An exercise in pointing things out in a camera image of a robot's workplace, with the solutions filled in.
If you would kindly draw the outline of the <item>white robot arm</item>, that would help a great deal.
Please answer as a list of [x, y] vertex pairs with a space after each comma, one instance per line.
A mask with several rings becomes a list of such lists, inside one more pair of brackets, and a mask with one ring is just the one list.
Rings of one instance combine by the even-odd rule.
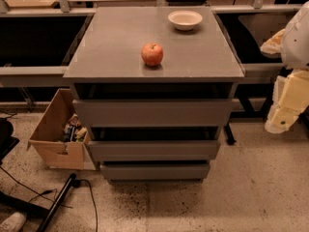
[[309, 106], [309, 2], [260, 49], [263, 53], [280, 53], [283, 64], [292, 70], [286, 77], [277, 76], [265, 123], [268, 132], [282, 133]]

